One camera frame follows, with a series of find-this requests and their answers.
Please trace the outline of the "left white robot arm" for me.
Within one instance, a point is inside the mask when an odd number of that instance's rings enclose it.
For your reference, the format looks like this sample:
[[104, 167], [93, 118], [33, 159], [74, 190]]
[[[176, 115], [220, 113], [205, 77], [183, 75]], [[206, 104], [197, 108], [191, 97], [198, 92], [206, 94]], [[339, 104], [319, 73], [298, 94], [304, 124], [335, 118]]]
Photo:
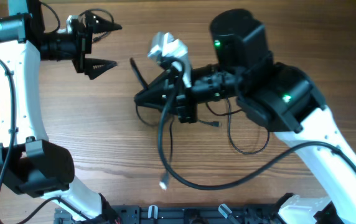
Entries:
[[39, 101], [43, 60], [71, 60], [75, 71], [90, 79], [116, 66], [91, 58], [91, 47], [121, 26], [97, 9], [70, 16], [65, 28], [45, 31], [41, 1], [9, 1], [0, 18], [0, 194], [55, 202], [79, 223], [120, 223], [107, 200], [76, 175], [70, 152], [49, 141]]

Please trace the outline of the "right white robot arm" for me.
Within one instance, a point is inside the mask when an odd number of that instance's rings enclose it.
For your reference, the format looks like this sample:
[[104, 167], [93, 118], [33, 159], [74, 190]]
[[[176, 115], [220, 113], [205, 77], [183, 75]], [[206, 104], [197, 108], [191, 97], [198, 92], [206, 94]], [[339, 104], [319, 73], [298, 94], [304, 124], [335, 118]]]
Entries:
[[247, 205], [243, 222], [356, 223], [356, 154], [314, 82], [302, 70], [274, 62], [265, 26], [246, 9], [219, 14], [209, 30], [218, 62], [196, 69], [182, 41], [158, 32], [148, 57], [163, 71], [142, 82], [135, 104], [194, 123], [199, 104], [235, 97], [249, 120], [287, 145], [278, 159], [297, 154], [326, 192], [320, 198], [287, 193], [272, 204]]

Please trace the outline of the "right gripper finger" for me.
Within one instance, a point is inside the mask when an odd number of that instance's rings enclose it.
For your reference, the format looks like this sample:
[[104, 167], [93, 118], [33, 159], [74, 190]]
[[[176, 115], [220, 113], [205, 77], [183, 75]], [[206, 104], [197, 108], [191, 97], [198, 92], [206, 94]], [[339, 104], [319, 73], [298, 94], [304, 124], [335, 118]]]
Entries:
[[136, 78], [138, 79], [140, 85], [142, 86], [142, 88], [144, 90], [148, 89], [148, 83], [145, 81], [145, 79], [143, 78], [143, 76], [141, 75], [138, 66], [136, 65], [136, 62], [134, 61], [134, 58], [130, 58], [129, 59], [131, 68], [133, 70], [133, 73], [135, 74]]
[[165, 81], [167, 80], [168, 70], [162, 72], [155, 80], [148, 84], [148, 89], [142, 89], [135, 94], [134, 102], [137, 106], [163, 110], [166, 102]]

